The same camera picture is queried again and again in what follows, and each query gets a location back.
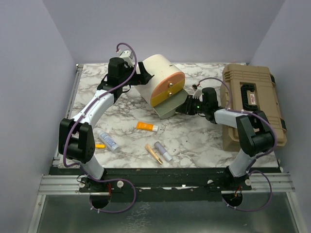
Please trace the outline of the grey bottom drawer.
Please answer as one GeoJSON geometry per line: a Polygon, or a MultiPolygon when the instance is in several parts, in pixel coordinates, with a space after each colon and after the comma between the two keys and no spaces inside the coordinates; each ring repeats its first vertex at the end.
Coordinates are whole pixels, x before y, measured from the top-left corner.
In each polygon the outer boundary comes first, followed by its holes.
{"type": "Polygon", "coordinates": [[[182,89],[175,95],[169,97],[167,100],[153,107],[153,109],[160,119],[169,118],[175,114],[176,108],[185,102],[187,96],[188,93],[182,89]]]}

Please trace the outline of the cream round drawer organizer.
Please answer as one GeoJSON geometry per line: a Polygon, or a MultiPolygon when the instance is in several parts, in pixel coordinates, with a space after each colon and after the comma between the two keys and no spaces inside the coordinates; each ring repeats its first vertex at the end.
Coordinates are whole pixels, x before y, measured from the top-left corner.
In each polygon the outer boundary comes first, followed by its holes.
{"type": "Polygon", "coordinates": [[[151,95],[156,86],[168,76],[181,70],[161,54],[155,54],[146,58],[143,64],[146,70],[154,77],[146,85],[137,85],[135,89],[150,105],[151,95]]]}

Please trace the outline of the peach top drawer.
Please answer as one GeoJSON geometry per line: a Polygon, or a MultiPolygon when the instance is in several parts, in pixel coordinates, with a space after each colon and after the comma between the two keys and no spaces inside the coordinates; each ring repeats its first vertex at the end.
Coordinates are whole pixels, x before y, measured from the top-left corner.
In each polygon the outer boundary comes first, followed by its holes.
{"type": "Polygon", "coordinates": [[[173,86],[177,83],[184,83],[185,84],[185,74],[183,72],[176,72],[170,76],[168,76],[167,78],[165,78],[164,80],[162,80],[157,86],[156,88],[167,88],[170,86],[173,86]]]}

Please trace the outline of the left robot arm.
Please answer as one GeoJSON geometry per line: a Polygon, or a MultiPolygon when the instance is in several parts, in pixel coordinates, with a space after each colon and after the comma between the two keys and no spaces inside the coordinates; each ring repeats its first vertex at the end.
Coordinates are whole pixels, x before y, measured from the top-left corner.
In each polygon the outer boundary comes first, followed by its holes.
{"type": "Polygon", "coordinates": [[[58,152],[66,160],[79,165],[88,176],[92,177],[90,185],[100,192],[106,189],[105,169],[94,156],[95,140],[93,128],[105,111],[110,108],[123,93],[124,86],[146,85],[152,75],[148,73],[143,62],[133,66],[120,57],[109,60],[108,72],[100,82],[92,100],[72,119],[64,118],[59,125],[58,152]]]}

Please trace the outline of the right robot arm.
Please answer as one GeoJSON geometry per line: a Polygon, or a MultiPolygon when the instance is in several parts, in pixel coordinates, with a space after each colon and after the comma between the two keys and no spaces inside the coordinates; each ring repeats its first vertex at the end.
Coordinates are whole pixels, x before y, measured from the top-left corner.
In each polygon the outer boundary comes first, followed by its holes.
{"type": "Polygon", "coordinates": [[[229,174],[223,178],[223,184],[229,190],[241,184],[240,177],[248,173],[258,158],[270,154],[276,147],[276,132],[263,111],[236,111],[220,107],[214,88],[203,88],[202,100],[188,95],[176,112],[189,116],[202,115],[213,124],[237,130],[241,149],[226,169],[229,174]]]}

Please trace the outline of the yellow drawer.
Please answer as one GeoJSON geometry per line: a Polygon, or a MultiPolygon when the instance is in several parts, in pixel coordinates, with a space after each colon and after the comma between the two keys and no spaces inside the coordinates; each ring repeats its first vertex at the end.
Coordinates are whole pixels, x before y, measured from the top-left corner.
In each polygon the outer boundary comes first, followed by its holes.
{"type": "Polygon", "coordinates": [[[182,90],[183,87],[184,87],[184,83],[177,83],[173,86],[170,86],[164,89],[160,87],[156,88],[151,95],[150,105],[152,107],[159,105],[160,103],[162,103],[169,97],[173,96],[174,94],[182,90]]]}

